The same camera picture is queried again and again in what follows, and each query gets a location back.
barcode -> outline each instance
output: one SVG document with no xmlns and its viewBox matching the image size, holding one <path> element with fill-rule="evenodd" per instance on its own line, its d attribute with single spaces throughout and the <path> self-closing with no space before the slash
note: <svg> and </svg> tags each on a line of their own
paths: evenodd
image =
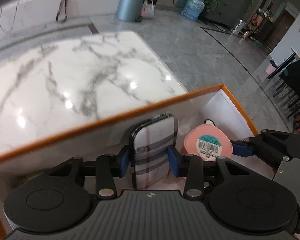
<svg viewBox="0 0 300 240">
<path fill-rule="evenodd" d="M 207 152 L 206 152 L 206 153 L 204 153 L 204 155 L 205 155 L 205 157 L 208 158 L 208 159 L 209 159 L 210 157 L 212 157 L 212 158 L 217 157 L 217 155 L 216 155 L 215 153 L 213 154 L 213 153 L 207 153 Z"/>
<path fill-rule="evenodd" d="M 199 141 L 198 146 L 200 149 L 210 150 L 210 151 L 218 153 L 218 148 L 219 148 L 218 145 L 204 142 L 204 141 Z"/>
</svg>

pink container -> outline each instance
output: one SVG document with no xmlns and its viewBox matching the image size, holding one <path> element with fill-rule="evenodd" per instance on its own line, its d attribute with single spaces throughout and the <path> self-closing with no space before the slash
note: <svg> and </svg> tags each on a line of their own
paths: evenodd
<svg viewBox="0 0 300 240">
<path fill-rule="evenodd" d="M 267 72 L 268 75 L 270 75 L 275 70 L 276 70 L 276 68 L 274 66 L 272 66 L 271 64 L 269 64 L 269 66 L 266 69 L 266 72 Z"/>
<path fill-rule="evenodd" d="M 206 161 L 215 161 L 217 156 L 230 158 L 233 152 L 228 137 L 209 124 L 202 124 L 193 129 L 186 136 L 183 146 L 183 153 L 198 155 Z"/>
</svg>

white marble tabletop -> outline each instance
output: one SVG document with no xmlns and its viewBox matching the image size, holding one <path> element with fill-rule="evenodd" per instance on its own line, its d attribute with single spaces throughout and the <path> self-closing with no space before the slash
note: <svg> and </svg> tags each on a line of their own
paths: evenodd
<svg viewBox="0 0 300 240">
<path fill-rule="evenodd" d="M 0 153 L 186 92 L 134 32 L 43 44 L 0 62 Z"/>
</svg>

gray cabinet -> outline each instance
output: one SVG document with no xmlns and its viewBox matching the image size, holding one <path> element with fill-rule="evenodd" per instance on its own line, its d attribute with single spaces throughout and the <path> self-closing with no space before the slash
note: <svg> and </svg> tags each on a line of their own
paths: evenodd
<svg viewBox="0 0 300 240">
<path fill-rule="evenodd" d="M 212 7 L 212 13 L 205 9 L 199 19 L 222 23 L 232 29 L 242 19 L 250 3 L 250 0 L 219 0 L 219 5 Z"/>
</svg>

gray tile floor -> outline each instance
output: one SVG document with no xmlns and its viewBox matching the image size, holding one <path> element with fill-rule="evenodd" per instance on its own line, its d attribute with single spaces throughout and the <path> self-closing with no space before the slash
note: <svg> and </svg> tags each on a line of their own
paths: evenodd
<svg viewBox="0 0 300 240">
<path fill-rule="evenodd" d="M 237 98 L 258 130 L 288 131 L 289 121 L 273 99 L 275 80 L 266 79 L 266 55 L 254 44 L 236 36 L 201 27 L 177 12 L 156 11 L 156 18 L 141 23 L 124 23 L 114 16 L 68 20 L 67 26 L 93 23 L 100 33 L 132 30 L 138 33 L 189 90 L 224 83 Z M 47 29 L 58 28 L 51 24 Z M 4 55 L 23 52 L 39 43 L 89 34 L 88 27 L 52 32 L 0 51 Z"/>
</svg>

